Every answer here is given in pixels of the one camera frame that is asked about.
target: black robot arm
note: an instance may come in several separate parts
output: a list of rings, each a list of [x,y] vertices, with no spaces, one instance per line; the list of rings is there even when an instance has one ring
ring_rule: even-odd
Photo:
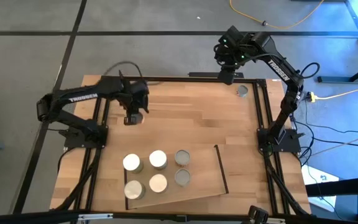
[[[234,72],[251,60],[264,61],[287,84],[280,114],[267,130],[261,130],[263,140],[260,143],[266,143],[266,146],[262,147],[270,144],[279,145],[285,139],[285,121],[297,109],[301,98],[303,77],[299,74],[299,70],[295,70],[280,55],[273,39],[265,32],[243,35],[232,26],[219,39],[219,44],[215,45],[214,51],[215,59],[221,66],[218,78],[227,85],[233,83]]]
[[[59,133],[66,137],[65,147],[101,147],[106,143],[107,127],[98,125],[95,120],[82,119],[68,113],[63,107],[93,98],[117,100],[126,110],[125,125],[138,124],[142,121],[143,108],[147,113],[149,89],[143,80],[130,83],[120,71],[119,77],[101,77],[95,85],[56,90],[46,94],[37,102],[37,116],[39,121],[59,122],[68,125],[67,131]]]

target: wooden tabletop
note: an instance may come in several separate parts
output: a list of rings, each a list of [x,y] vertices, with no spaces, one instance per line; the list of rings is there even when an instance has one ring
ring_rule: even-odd
[[[95,84],[99,79],[99,75],[85,75],[82,85]],[[239,85],[249,89],[245,98],[236,96]],[[152,82],[149,88],[150,113],[144,113],[143,124],[123,125],[125,111],[116,101],[111,103],[108,140],[101,155],[92,210],[247,215],[249,207],[255,205],[271,213],[265,166],[257,151],[258,121],[252,85]],[[281,81],[267,80],[267,90],[275,118],[280,112],[280,102],[284,96]],[[259,96],[263,102],[261,89]],[[92,118],[95,101],[77,103],[74,114],[84,119]],[[268,126],[265,107],[261,104],[264,126]],[[157,149],[213,148],[215,144],[221,153],[228,194],[126,210],[122,168],[122,158],[126,154],[136,151],[139,156],[147,156]],[[78,182],[84,153],[84,149],[75,149],[62,159],[50,208],[59,206]],[[302,208],[310,212],[298,160],[290,153],[280,153],[280,157],[287,188]],[[283,212],[277,186],[275,191],[278,211]],[[83,193],[82,208],[85,207],[87,192],[88,186]]]

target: wooden board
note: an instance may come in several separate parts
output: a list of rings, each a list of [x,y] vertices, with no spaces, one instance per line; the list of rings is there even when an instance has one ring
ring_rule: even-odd
[[[87,75],[83,85],[92,85],[99,78]],[[122,158],[127,152],[140,147],[156,150],[156,146],[185,143],[205,147],[219,145],[229,194],[138,208],[130,212],[245,215],[251,205],[271,212],[264,162],[257,152],[258,123],[252,85],[246,84],[250,91],[245,98],[236,96],[238,85],[188,82],[152,85],[150,114],[144,124],[137,126],[124,126],[124,111],[113,102],[108,119],[109,137],[101,156],[92,210],[128,212],[122,179]],[[280,111],[283,88],[281,82],[271,80],[267,80],[267,86],[275,118]],[[261,90],[259,95],[263,102]],[[95,100],[77,103],[75,114],[91,118],[94,104]],[[264,125],[267,126],[267,118],[263,114]],[[62,159],[51,208],[59,206],[77,183],[83,154],[83,149],[76,149]],[[310,212],[299,162],[290,153],[281,153],[280,157],[286,186],[299,204]],[[83,198],[86,197],[86,188],[84,192]],[[278,189],[276,196],[279,212],[282,212]]]
[[[150,147],[139,148],[135,153],[140,154],[144,162],[144,168],[140,174],[127,172],[128,181],[137,180],[145,185],[146,193],[140,200],[128,200],[128,208],[141,208],[151,205],[161,205],[164,203],[180,202],[184,200],[210,197],[225,194],[224,181],[219,166],[218,154],[214,147],[197,146],[186,143],[166,144],[163,148],[158,147],[167,153],[168,166],[164,170],[154,169],[148,155]],[[181,169],[175,164],[175,153],[180,149],[186,149],[191,155],[191,162],[184,167],[191,174],[191,181],[186,187],[181,187],[175,183],[175,173]],[[157,194],[152,192],[149,186],[150,178],[155,174],[163,174],[168,180],[168,189]]]

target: gray floor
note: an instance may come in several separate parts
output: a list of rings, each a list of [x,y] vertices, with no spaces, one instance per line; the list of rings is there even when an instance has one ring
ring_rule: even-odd
[[[316,2],[238,1],[235,7],[273,25],[287,25],[301,19]],[[351,1],[358,15],[358,0]],[[0,30],[71,30],[80,0],[0,0]],[[231,11],[228,1],[88,1],[80,30],[274,30],[262,27]],[[344,3],[324,3],[294,31],[357,31]],[[321,64],[320,75],[350,76],[358,71],[358,40],[338,37],[273,37],[281,54],[298,69],[310,62]],[[100,74],[110,64],[133,60],[144,75],[185,77],[188,72],[213,72],[215,36],[164,37],[77,37],[62,88],[81,83],[84,74]],[[35,102],[54,84],[68,37],[0,37],[0,214],[9,212],[24,171],[39,123]],[[122,68],[136,75],[131,67]],[[248,63],[242,72],[249,78],[277,78],[263,63]],[[358,85],[305,82],[305,90],[329,96],[358,88]],[[308,105],[308,121],[341,130],[358,130],[358,93]],[[305,121],[305,105],[296,111]],[[303,146],[310,133],[301,139]],[[316,137],[347,141],[358,134],[338,134],[313,128]],[[313,152],[332,144],[316,142]],[[63,138],[49,132],[35,173],[25,212],[46,211],[56,178],[56,164]],[[342,147],[310,159],[310,165],[343,179],[358,177],[358,147]],[[353,218],[355,197],[341,197],[336,208],[342,217]],[[322,217],[333,213],[313,207]]]

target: cylindrical container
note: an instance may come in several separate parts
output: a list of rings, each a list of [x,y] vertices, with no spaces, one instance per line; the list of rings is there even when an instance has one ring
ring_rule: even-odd
[[[186,150],[179,150],[175,153],[175,162],[180,166],[184,167],[190,162],[190,153]]]
[[[152,166],[157,170],[163,170],[168,165],[167,155],[161,150],[152,152],[149,159]]]
[[[149,181],[150,188],[155,193],[163,193],[168,189],[167,178],[162,174],[155,174]]]
[[[190,172],[186,169],[180,169],[175,174],[175,182],[182,187],[186,187],[189,184],[190,179]]]
[[[143,169],[143,162],[136,154],[127,155],[122,161],[125,170],[131,171],[134,174],[138,174]]]
[[[247,93],[248,93],[248,88],[245,85],[241,85],[237,89],[237,95],[240,97],[245,97]]]
[[[128,182],[124,187],[124,194],[128,199],[141,199],[145,192],[146,188],[137,180]]]

